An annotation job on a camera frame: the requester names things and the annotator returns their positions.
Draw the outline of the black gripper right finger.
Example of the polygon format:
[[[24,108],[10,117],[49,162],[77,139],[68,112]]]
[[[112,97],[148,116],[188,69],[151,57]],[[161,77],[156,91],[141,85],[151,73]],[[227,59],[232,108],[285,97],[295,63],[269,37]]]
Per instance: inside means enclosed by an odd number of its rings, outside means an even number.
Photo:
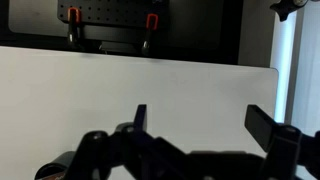
[[[247,106],[244,126],[259,146],[268,152],[275,137],[289,141],[299,141],[301,131],[291,125],[277,123],[259,106]]]

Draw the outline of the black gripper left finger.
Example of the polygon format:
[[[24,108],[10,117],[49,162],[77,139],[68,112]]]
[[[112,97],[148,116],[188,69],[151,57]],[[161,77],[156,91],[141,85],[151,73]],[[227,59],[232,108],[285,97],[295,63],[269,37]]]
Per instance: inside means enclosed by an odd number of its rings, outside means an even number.
[[[147,105],[140,104],[135,114],[134,128],[145,131],[147,129]]]

